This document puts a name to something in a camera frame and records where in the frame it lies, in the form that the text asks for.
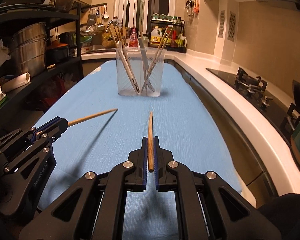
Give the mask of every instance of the gas stove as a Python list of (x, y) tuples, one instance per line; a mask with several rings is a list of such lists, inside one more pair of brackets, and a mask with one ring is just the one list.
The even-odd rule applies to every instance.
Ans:
[(208, 71), (222, 79), (244, 98), (246, 98), (258, 111), (273, 125), (286, 144), (291, 148), (290, 137), (293, 127), (296, 127), (300, 117), (293, 114), (297, 110), (294, 104), (287, 108), (278, 98), (266, 90), (267, 82), (260, 76), (251, 77), (242, 68), (237, 75), (215, 69)]

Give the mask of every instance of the black glass cooktop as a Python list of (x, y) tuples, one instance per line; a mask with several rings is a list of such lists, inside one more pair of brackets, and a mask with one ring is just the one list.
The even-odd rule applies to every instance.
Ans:
[[(288, 123), (288, 108), (277, 99), (274, 95), (269, 93), (266, 89), (264, 91), (261, 90), (261, 86), (252, 86), (252, 92), (249, 92), (249, 83), (248, 85), (243, 84), (238, 80), (238, 75), (231, 74), (215, 69), (209, 69), (208, 71), (222, 79), (228, 85), (230, 85), (233, 89), (239, 92), (245, 99), (247, 99), (258, 111), (263, 114), (263, 116), (273, 125), (273, 127), (279, 132), (284, 141), (287, 143), (289, 147), (290, 137), (293, 133), (291, 126)], [(271, 101), (266, 102), (268, 106), (262, 103), (262, 100), (267, 98), (272, 98)]]

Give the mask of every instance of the blue table surface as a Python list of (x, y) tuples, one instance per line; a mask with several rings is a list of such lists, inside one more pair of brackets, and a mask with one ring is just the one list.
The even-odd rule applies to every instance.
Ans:
[[(154, 136), (160, 147), (192, 171), (217, 172), (236, 191), (240, 184), (226, 144), (207, 109), (185, 83), (181, 74), (164, 64), (162, 92), (157, 98), (118, 95), (116, 63), (108, 61), (99, 72), (86, 76), (62, 96), (37, 122), (36, 127), (56, 116), (69, 121), (111, 108), (106, 114), (69, 127), (56, 142), (57, 161), (39, 207), (45, 208), (87, 171), (110, 171), (127, 160), (147, 137), (153, 111)], [(173, 192), (158, 193), (154, 175), (148, 172), (143, 193), (128, 192), (123, 239), (178, 239)]]

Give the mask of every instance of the red bottle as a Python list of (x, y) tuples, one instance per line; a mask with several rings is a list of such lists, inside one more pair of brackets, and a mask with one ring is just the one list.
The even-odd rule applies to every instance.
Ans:
[(138, 47), (138, 35), (136, 29), (133, 28), (131, 35), (130, 35), (130, 47)]

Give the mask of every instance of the silver screw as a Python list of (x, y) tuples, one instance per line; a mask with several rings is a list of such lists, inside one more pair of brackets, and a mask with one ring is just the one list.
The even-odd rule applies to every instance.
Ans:
[(131, 168), (133, 166), (133, 162), (130, 162), (130, 161), (126, 161), (123, 163), (123, 166), (125, 168)]
[(176, 168), (176, 167), (178, 167), (179, 163), (177, 163), (176, 161), (171, 161), (168, 163), (168, 165), (171, 168)]
[(217, 177), (217, 175), (213, 171), (209, 171), (207, 173), (207, 178), (208, 179), (215, 179), (216, 177)]
[(94, 172), (89, 171), (86, 173), (85, 178), (86, 179), (93, 179), (96, 175), (94, 174)]

